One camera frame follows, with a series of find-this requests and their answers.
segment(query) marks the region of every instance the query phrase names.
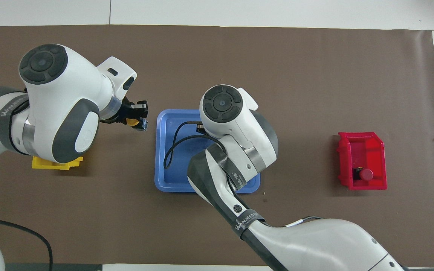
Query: brown table surface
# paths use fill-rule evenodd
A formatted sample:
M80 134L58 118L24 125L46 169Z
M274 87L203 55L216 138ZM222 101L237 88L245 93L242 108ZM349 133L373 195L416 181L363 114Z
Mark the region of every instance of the brown table surface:
M23 89L21 57L59 43L95 65L113 55L137 73L148 132L101 125L78 168L31 169L0 157L0 219L44 235L60 263L262 265L196 194L153 182L155 125L198 108L215 84L245 88L279 138L277 161L243 196L271 225L308 215L362 226L398 261L434 266L434 50L430 31L209 26L0 27L0 85ZM376 132L387 190L342 186L338 132ZM7 262L45 262L44 245L0 226Z

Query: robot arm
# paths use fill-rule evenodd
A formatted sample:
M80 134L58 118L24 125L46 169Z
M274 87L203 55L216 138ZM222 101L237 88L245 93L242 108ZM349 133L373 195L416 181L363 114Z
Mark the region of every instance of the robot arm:
M90 148L99 122L147 128L147 102L125 97L136 72L115 57L95 67L66 46L45 44L22 58L19 73L27 93L0 87L0 154L67 163Z
M195 191L276 271L402 271L400 265L366 231L339 219L321 219L289 227L272 227L235 193L276 160L277 137L254 110L242 88L218 85L200 100L200 117L213 144L188 166Z

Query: red bin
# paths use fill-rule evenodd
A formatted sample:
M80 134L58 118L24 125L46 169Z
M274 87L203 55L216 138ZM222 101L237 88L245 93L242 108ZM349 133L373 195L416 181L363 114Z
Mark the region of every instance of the red bin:
M340 132L339 180L349 190L387 189L384 143L374 132Z

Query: blue tray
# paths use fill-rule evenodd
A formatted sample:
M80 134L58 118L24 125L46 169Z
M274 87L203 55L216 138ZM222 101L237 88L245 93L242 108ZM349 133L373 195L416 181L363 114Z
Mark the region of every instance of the blue tray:
M172 146L175 130L183 122L200 120L199 110L167 109L157 118L157 145L155 147L155 186L163 192L193 192L188 183L186 171L190 159L214 142L208 139L189 139L174 149L174 158L168 169L164 169L164 157ZM198 134L195 125L184 125L176 141ZM252 178L238 193L255 192L260 185L260 173Z

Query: black button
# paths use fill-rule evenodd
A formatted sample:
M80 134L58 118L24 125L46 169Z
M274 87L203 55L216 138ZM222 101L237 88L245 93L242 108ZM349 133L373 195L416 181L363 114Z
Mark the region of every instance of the black button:
M241 102L241 94L235 88L227 88L226 92L232 96L235 103Z
M50 44L48 47L51 53L60 53L63 50L63 46L58 44Z
M222 115L222 120L233 120L239 114L239 108L233 107L231 111Z
M19 63L19 68L22 69L28 65L29 58L33 56L36 53L35 50L31 50L26 53L26 55L23 56L21 62Z
M41 51L49 50L50 44L43 44L43 45L39 46L38 49L40 49Z
M57 75L60 71L63 65L65 64L65 54L59 53L58 55L55 55L55 61L53 62L53 65L48 69L48 73L51 76Z
M47 70L51 64L53 64L53 57L49 53L41 52L31 57L31 69L37 72Z
M24 72L23 76L33 82L42 82L45 79L43 73L37 73L31 70L27 70L26 72Z
M215 109L212 108L212 104L211 103L206 103L203 106L205 113L207 113L207 115L213 119L217 119L219 117L219 113L217 111L215 111Z
M134 82L134 80L135 79L133 77L128 78L128 80L124 84L124 90L128 90L131 84Z
M212 103L217 111L225 112L232 106L232 99L226 94L219 94Z
M207 91L203 98L211 100L215 95L217 95L217 93L220 93L222 91L224 91L224 88L221 85L215 86L209 89L209 91Z
M112 69L112 68L107 69L107 71L110 72L111 74L113 74L113 76L117 76L117 75L118 75L118 72L115 71L115 70Z

